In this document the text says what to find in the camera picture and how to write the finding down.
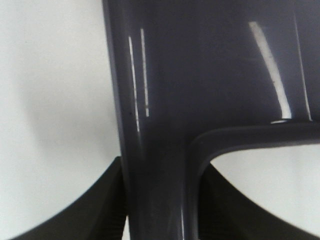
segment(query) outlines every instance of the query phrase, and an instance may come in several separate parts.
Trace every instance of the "black rubber part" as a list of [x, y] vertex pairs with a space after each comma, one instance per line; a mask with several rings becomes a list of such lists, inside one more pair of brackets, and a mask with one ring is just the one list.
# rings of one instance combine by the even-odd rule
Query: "black rubber part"
[[199, 237], [200, 240], [319, 240], [249, 200], [211, 164], [200, 185]]
[[14, 240], [121, 240], [127, 204], [120, 158], [65, 210]]

